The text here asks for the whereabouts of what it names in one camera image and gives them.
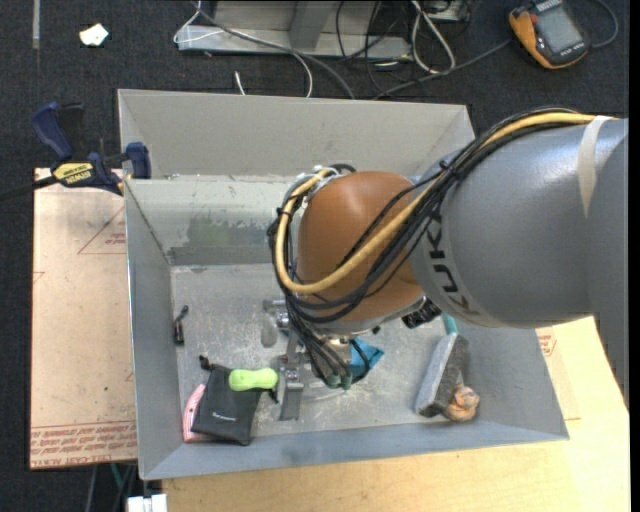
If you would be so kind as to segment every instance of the yellow cable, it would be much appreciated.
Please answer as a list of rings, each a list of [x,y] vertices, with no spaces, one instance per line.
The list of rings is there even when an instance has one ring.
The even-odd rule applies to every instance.
[[[505,137],[508,134],[519,130],[521,128],[526,128],[529,126],[535,126],[537,124],[545,124],[545,123],[569,123],[569,124],[586,124],[593,120],[595,116],[592,115],[584,115],[584,114],[573,114],[573,113],[547,113],[547,114],[537,114],[532,115],[531,117],[527,117],[521,119],[519,121],[515,121],[504,128],[498,130],[494,133],[487,141],[483,144],[483,147],[491,142]],[[360,263],[362,263],[371,253],[378,248],[378,246],[382,245],[383,241],[387,239],[391,233],[398,229],[400,225],[409,217],[409,215],[413,212],[413,210],[418,206],[422,198],[431,190],[431,188],[439,181],[440,178],[433,181],[429,184],[411,203],[404,207],[404,209],[399,212],[389,224],[387,224],[382,230],[380,230],[373,238],[371,238],[364,246],[362,246],[349,260],[347,260],[340,268],[335,270],[333,273],[328,275],[327,277],[320,279],[314,283],[301,284],[293,281],[289,274],[287,273],[287,269],[284,264],[284,238],[286,234],[287,224],[289,219],[285,217],[289,217],[291,215],[291,210],[293,204],[295,202],[295,196],[299,196],[303,194],[307,190],[309,190],[324,174],[320,174],[323,171],[318,173],[318,178],[311,178],[309,181],[303,183],[298,188],[296,188],[292,192],[292,196],[294,199],[289,199],[285,204],[283,211],[284,215],[280,217],[280,221],[278,223],[278,230],[276,232],[276,247],[275,247],[275,269],[278,273],[278,277],[282,284],[291,290],[294,293],[300,293],[303,295],[310,295],[313,293],[319,293],[327,288],[333,286],[338,281],[344,279],[351,271],[356,268]]]
[[[528,128],[529,126],[535,126],[537,124],[544,123],[569,123],[569,124],[586,124],[592,121],[596,116],[587,114],[573,114],[569,112],[549,112],[546,114],[537,114],[530,117],[525,117],[519,121],[515,121],[508,124],[504,128],[501,128],[482,145],[491,144],[493,141],[501,139],[510,133],[520,130],[521,128]]]
[[[427,188],[425,188],[411,203],[409,203],[401,212],[396,215],[393,220],[387,224],[382,230],[380,230],[369,242],[367,242],[363,247],[361,247],[349,260],[347,260],[344,265],[342,265],[339,269],[337,269],[332,274],[327,277],[321,279],[320,281],[316,281],[315,283],[309,284],[300,284],[293,281],[285,268],[284,265],[284,235],[287,228],[288,219],[281,218],[280,223],[278,224],[278,231],[276,233],[276,271],[278,272],[278,277],[282,281],[282,283],[292,292],[302,293],[305,295],[318,293],[323,290],[326,290],[330,286],[333,286],[338,281],[346,277],[351,271],[357,267],[360,263],[362,263],[378,246],[382,245],[382,242],[387,239],[391,233],[397,229],[400,224],[402,224],[407,217],[411,214],[411,212],[416,208],[416,206],[420,203],[421,199],[431,190],[431,187],[435,185],[435,182],[432,182]],[[297,195],[298,189],[294,191],[293,195]],[[287,202],[284,207],[284,211],[287,213],[290,212],[290,203],[292,201]]]

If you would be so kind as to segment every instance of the pink object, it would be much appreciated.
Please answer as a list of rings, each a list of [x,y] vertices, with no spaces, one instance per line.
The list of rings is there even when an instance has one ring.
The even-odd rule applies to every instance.
[[[206,386],[204,384],[200,384],[195,391],[191,393],[189,400],[187,400],[187,405],[184,408],[184,413],[182,415],[182,438],[185,443],[211,441],[211,437],[206,434],[191,432],[193,420],[196,417],[196,412],[198,412],[198,404],[202,399],[202,395],[204,395],[205,389]]]

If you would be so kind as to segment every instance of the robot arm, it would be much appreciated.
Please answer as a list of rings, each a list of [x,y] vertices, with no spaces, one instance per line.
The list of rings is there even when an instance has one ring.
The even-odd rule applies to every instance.
[[[303,177],[270,230],[292,327],[322,345],[427,300],[489,327],[594,315],[624,380],[627,132],[626,120],[541,109],[413,180]],[[294,254],[290,222],[303,206]]]

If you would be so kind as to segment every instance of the black pouch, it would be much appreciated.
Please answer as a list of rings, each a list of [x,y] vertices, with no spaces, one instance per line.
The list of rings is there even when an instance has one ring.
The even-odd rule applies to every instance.
[[[209,369],[211,375],[191,431],[207,434],[215,441],[247,446],[262,391],[233,391],[228,383],[229,368],[211,364]]]

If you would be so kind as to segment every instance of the yellow handheld device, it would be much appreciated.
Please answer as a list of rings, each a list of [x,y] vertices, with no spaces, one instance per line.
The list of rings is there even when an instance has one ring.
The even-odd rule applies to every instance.
[[[524,49],[542,66],[558,69],[584,57],[591,40],[564,0],[531,0],[509,14]]]

